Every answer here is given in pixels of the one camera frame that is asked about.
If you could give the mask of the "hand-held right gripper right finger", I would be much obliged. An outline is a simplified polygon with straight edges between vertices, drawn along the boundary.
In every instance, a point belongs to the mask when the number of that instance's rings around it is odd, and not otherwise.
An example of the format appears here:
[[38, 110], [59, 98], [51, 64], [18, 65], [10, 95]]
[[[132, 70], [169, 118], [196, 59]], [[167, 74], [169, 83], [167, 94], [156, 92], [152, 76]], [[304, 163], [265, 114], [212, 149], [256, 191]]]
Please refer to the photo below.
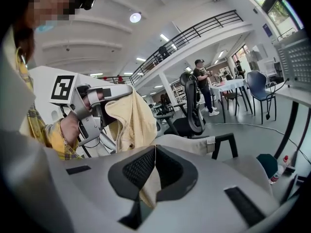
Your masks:
[[242, 233], [279, 208], [226, 163], [158, 145], [155, 166], [162, 186], [140, 233]]

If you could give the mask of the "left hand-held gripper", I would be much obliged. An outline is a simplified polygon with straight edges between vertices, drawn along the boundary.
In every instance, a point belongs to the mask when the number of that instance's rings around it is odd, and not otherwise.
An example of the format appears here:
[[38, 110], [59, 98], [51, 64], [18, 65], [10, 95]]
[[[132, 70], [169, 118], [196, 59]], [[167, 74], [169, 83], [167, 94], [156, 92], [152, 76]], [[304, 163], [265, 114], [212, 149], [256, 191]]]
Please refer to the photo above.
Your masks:
[[[46, 66], [29, 70], [28, 87], [36, 96], [28, 111], [30, 131], [57, 154], [76, 154], [79, 146], [99, 137], [105, 124], [102, 113], [93, 116], [94, 108], [133, 92], [127, 84], [100, 85], [98, 79]], [[83, 98], [93, 90], [104, 97], [89, 111]]]

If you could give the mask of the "person's left hand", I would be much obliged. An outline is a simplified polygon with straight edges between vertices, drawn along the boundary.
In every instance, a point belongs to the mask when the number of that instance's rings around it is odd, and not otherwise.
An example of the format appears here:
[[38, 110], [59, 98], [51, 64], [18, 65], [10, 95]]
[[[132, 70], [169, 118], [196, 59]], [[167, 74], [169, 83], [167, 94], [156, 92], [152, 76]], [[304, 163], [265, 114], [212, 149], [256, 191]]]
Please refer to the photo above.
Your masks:
[[100, 100], [103, 99], [103, 97], [104, 95], [102, 92], [93, 90], [83, 98], [83, 102], [84, 102], [85, 107], [90, 111], [91, 105], [96, 102], [99, 102]]

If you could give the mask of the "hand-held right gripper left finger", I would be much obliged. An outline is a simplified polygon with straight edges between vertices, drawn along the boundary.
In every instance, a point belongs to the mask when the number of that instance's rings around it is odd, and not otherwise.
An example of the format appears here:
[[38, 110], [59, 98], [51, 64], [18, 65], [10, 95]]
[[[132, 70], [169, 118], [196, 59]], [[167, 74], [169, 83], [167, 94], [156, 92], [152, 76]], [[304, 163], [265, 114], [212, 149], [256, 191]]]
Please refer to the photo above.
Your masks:
[[137, 215], [110, 219], [73, 183], [54, 150], [18, 132], [0, 133], [0, 179], [27, 232], [141, 232], [133, 227]]

